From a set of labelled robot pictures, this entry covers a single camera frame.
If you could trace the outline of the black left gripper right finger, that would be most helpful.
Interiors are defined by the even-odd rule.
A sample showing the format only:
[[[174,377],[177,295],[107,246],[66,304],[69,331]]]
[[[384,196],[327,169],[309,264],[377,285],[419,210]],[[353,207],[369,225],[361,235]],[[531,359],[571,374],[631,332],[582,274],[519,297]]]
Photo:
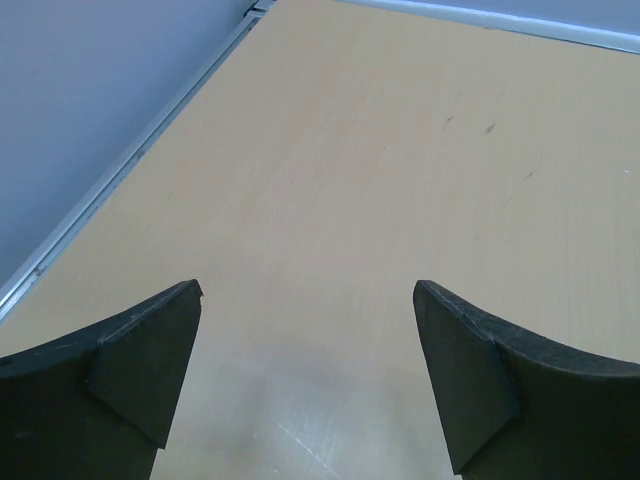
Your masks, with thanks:
[[[417,282],[416,323],[452,470],[465,479],[635,479],[639,367]]]

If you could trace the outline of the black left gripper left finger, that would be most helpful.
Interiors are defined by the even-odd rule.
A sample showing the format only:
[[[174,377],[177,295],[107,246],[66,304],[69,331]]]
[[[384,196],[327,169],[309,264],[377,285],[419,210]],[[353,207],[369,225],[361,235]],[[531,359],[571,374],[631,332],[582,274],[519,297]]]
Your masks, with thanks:
[[[147,479],[201,317],[197,280],[1,359],[4,479]]]

